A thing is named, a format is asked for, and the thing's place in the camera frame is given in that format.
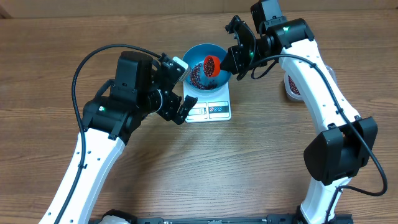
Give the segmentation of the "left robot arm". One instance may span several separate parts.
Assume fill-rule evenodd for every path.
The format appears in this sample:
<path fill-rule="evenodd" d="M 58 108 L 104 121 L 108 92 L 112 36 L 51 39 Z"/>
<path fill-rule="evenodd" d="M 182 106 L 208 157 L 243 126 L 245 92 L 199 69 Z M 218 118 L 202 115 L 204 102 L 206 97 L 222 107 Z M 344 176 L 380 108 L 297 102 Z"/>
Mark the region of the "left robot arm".
<path fill-rule="evenodd" d="M 197 99 L 172 90 L 190 73 L 178 57 L 124 51 L 110 79 L 77 112 L 74 155 L 41 223 L 88 223 L 112 166 L 150 114 L 184 123 Z"/>

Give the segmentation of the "red measuring scoop blue handle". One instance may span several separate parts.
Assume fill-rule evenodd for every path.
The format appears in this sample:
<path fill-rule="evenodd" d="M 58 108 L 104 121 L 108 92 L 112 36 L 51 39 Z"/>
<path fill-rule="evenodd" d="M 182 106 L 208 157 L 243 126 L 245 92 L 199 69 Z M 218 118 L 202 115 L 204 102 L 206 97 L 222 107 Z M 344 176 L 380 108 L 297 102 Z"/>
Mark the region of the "red measuring scoop blue handle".
<path fill-rule="evenodd" d="M 214 78 L 220 74 L 220 59 L 214 55 L 207 55 L 203 62 L 203 71 L 206 77 Z"/>

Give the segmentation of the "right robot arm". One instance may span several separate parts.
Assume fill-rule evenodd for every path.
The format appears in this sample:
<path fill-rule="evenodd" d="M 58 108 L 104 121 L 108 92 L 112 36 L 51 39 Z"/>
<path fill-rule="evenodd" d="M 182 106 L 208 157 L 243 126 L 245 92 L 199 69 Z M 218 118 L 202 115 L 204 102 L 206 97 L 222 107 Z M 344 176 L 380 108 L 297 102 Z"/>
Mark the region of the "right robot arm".
<path fill-rule="evenodd" d="M 253 29 L 238 16 L 226 25 L 238 43 L 228 49 L 221 69 L 242 79 L 258 67 L 279 64 L 292 79 L 317 133 L 303 153 L 311 181 L 294 223 L 349 223 L 350 217 L 337 217 L 334 210 L 368 163 L 377 124 L 362 118 L 340 92 L 304 19 L 288 20 L 277 1 L 255 3 L 251 14 Z"/>

